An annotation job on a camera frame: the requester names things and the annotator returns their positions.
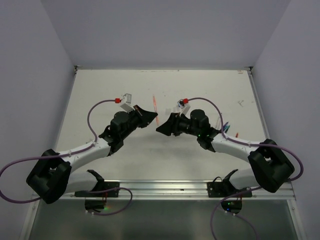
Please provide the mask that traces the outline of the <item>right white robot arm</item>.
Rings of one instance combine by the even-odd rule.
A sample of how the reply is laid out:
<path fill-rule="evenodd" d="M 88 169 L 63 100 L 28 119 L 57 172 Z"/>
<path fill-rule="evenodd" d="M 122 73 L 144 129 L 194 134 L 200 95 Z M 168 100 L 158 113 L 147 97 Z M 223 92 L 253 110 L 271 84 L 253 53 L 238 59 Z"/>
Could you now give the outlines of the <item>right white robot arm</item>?
<path fill-rule="evenodd" d="M 251 187 L 275 193 L 294 173 L 295 168 L 277 144 L 266 139 L 254 145 L 235 143 L 226 139 L 212 127 L 209 118 L 201 109 L 193 110 L 190 117 L 182 113 L 171 113 L 168 120 L 156 128 L 165 136 L 188 134 L 195 136 L 199 145 L 214 153 L 223 153 L 249 163 L 248 169 L 234 169 L 212 188 L 220 196 L 235 196 Z"/>

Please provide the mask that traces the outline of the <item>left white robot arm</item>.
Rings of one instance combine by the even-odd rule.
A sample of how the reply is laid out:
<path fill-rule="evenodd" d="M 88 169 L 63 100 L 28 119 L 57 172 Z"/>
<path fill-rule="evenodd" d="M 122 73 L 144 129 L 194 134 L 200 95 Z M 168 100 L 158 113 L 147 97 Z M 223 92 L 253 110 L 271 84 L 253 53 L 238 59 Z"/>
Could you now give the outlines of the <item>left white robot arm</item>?
<path fill-rule="evenodd" d="M 116 153 L 124 145 L 125 138 L 137 128 L 147 127 L 157 115 L 138 105 L 129 112 L 116 112 L 95 140 L 61 153 L 46 150 L 29 173 L 26 183 L 47 204 L 71 192 L 83 192 L 95 197 L 101 195 L 107 189 L 102 176 L 91 169 L 83 174 L 76 174 L 75 170 Z"/>

